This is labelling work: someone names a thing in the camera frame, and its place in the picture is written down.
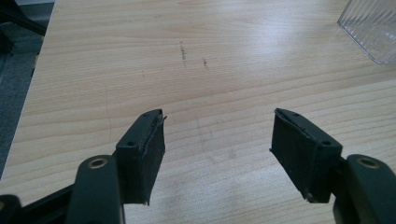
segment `clear plastic container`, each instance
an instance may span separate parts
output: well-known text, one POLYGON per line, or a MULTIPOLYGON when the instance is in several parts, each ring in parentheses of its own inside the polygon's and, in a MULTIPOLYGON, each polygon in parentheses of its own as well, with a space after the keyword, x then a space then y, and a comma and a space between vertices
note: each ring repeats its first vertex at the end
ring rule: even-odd
POLYGON ((376 63, 396 63, 396 0, 349 0, 338 20, 376 63))

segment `black plastic part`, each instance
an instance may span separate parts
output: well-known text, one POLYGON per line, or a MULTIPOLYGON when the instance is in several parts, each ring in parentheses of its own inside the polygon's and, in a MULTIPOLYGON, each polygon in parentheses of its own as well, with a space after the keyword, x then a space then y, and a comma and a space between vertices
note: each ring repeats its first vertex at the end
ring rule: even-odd
POLYGON ((66 224, 124 223, 116 160, 95 156, 79 167, 66 224))
POLYGON ((338 166, 330 171, 329 185, 332 194, 336 197, 332 212, 337 224, 359 224, 359 216, 355 205, 350 198, 344 174, 346 160, 341 158, 338 166))
POLYGON ((149 204, 165 153, 164 119, 161 109, 146 112, 117 143, 114 156, 124 203, 149 204))
POLYGON ((39 35, 45 35, 47 28, 36 21, 32 21, 25 17, 21 11, 16 11, 15 8, 0 5, 0 20, 1 21, 12 21, 15 24, 33 31, 39 35))
POLYGON ((384 162, 351 155, 344 172, 361 223, 396 223, 396 176, 384 162))
POLYGON ((0 54, 9 54, 12 51, 14 44, 8 37, 0 31, 0 54))
POLYGON ((23 223, 64 223, 73 186, 58 190, 23 208, 23 223))
MULTIPOLYGON (((8 8, 9 10, 12 10, 15 13, 23 15, 23 12, 21 11, 20 7, 15 2, 15 0, 1 0, 0 1, 0 8, 8 8)), ((2 18, 2 16, 0 15, 0 23, 7 22, 7 21, 8 20, 4 20, 2 18)))
POLYGON ((0 223, 21 223, 21 202, 15 195, 0 196, 0 223))
POLYGON ((275 113, 271 152, 305 199, 327 203, 327 181, 340 161, 341 144, 297 113, 279 108, 275 113))

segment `wooden table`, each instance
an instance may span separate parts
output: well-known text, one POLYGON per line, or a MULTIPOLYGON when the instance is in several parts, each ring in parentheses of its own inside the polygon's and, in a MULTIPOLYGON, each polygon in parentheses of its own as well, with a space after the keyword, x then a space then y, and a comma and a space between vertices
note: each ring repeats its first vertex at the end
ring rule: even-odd
POLYGON ((0 194, 28 204, 162 108, 166 154, 128 223, 333 223, 269 152, 274 109, 396 171, 396 66, 337 26, 347 0, 57 0, 0 194))

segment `gray carpet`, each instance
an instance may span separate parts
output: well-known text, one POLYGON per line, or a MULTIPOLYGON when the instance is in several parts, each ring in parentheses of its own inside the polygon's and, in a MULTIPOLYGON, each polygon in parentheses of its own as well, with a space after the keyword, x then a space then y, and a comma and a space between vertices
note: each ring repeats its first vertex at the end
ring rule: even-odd
POLYGON ((0 55, 1 178, 32 79, 35 56, 41 49, 42 37, 10 22, 0 24, 0 30, 14 43, 12 54, 0 55))

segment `ink mark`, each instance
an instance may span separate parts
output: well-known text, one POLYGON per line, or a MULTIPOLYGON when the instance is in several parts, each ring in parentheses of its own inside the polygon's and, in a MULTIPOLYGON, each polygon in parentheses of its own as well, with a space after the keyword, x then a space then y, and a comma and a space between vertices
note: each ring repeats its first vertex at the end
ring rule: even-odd
POLYGON ((181 59, 183 60, 184 67, 186 67, 186 50, 184 50, 182 45, 180 45, 180 50, 181 50, 181 59))
POLYGON ((203 58, 202 60, 204 61, 204 67, 205 67, 205 68, 208 68, 208 67, 207 67, 207 62, 206 62, 205 58, 203 58))

